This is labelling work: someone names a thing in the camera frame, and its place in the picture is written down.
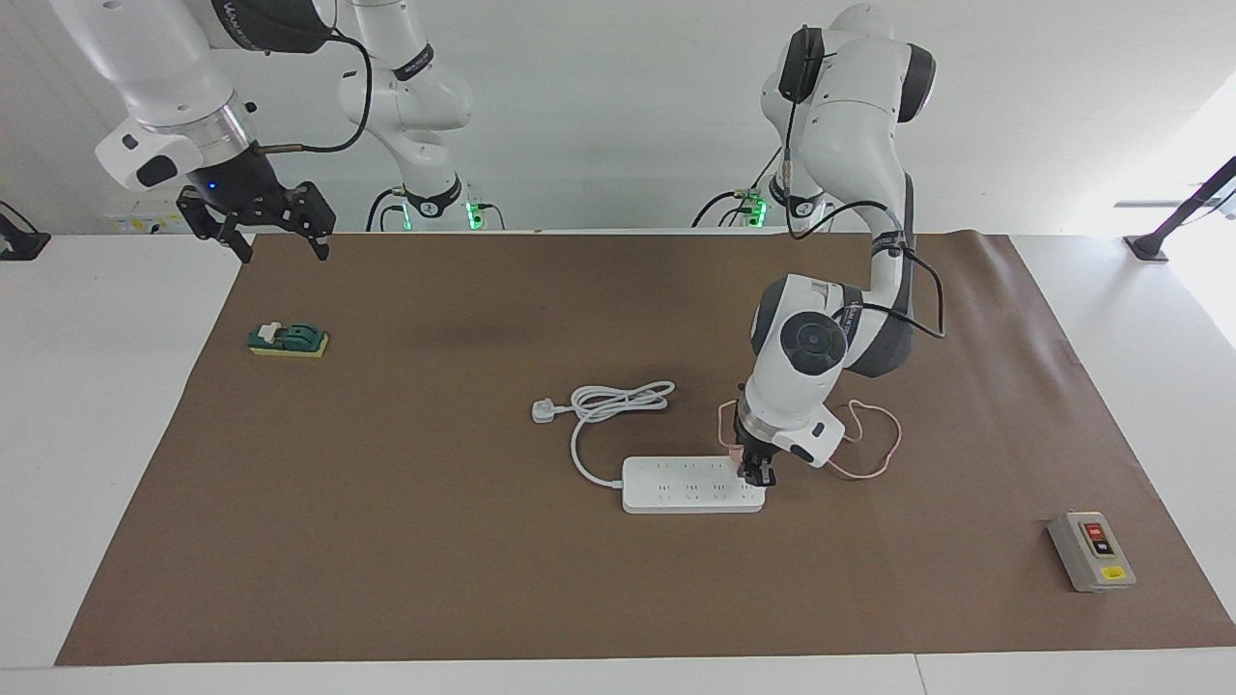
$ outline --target gray control box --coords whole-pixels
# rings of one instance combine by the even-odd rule
[[[1107,519],[1099,512],[1069,512],[1047,524],[1073,589],[1111,591],[1137,584]]]

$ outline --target white wall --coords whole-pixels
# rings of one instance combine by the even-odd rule
[[[449,136],[461,173],[513,226],[682,226],[749,183],[776,148],[759,88],[785,38],[848,2],[806,0],[423,0],[439,59],[472,83],[476,116]],[[899,36],[931,49],[936,94],[899,132],[920,229],[1059,231],[1095,190],[1158,151],[1236,69],[1230,0],[886,0]],[[341,27],[350,30],[344,12]],[[119,96],[43,0],[0,0],[0,197],[52,231],[101,231],[115,184],[93,146]],[[344,47],[230,52],[266,142],[329,143]],[[372,139],[340,155],[283,155],[358,228],[397,182]]]

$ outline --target pink cable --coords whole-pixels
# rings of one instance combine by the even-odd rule
[[[739,446],[738,444],[730,444],[730,443],[726,441],[726,434],[724,434],[724,427],[726,427],[726,416],[724,416],[724,412],[726,412],[726,408],[728,408],[728,407],[730,407],[730,406],[733,406],[735,403],[738,403],[738,401],[727,401],[727,402],[724,402],[724,403],[722,403],[721,406],[717,407],[717,441],[722,446],[726,448],[726,451],[729,453],[730,460],[733,460],[735,464],[738,464],[738,463],[742,463],[743,448]],[[887,416],[889,419],[892,420],[892,425],[897,428],[897,439],[892,443],[892,446],[889,449],[889,453],[884,455],[884,463],[874,472],[863,474],[863,475],[854,474],[854,472],[850,472],[850,471],[848,471],[848,470],[838,466],[837,464],[833,463],[832,459],[828,459],[828,465],[832,466],[832,469],[834,471],[842,474],[843,476],[848,477],[849,480],[871,480],[873,477],[879,477],[879,476],[884,475],[884,472],[886,470],[889,470],[889,463],[892,461],[892,455],[896,454],[897,453],[897,448],[901,446],[901,434],[902,434],[901,420],[899,420],[897,416],[894,416],[887,409],[881,408],[880,406],[868,406],[866,403],[859,401],[858,398],[850,398],[850,401],[848,403],[845,403],[845,407],[849,408],[850,417],[854,418],[854,425],[858,428],[858,435],[855,435],[855,437],[850,437],[848,434],[843,434],[842,435],[842,439],[844,439],[845,441],[858,443],[858,441],[863,440],[863,420],[860,420],[858,418],[858,413],[854,412],[855,407],[861,408],[864,411],[876,411],[879,413],[884,413],[885,416]]]

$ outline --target white table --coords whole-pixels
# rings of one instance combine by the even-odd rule
[[[1172,266],[1138,263],[1115,240],[1015,242],[1234,612],[1236,350]],[[59,236],[33,263],[0,265],[0,693],[1128,695],[1236,683],[1236,649],[49,668],[237,268],[173,236]]]

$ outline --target green and yellow object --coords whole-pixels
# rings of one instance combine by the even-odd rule
[[[287,328],[274,322],[255,328],[248,334],[248,350],[271,357],[321,357],[330,336],[307,323]]]

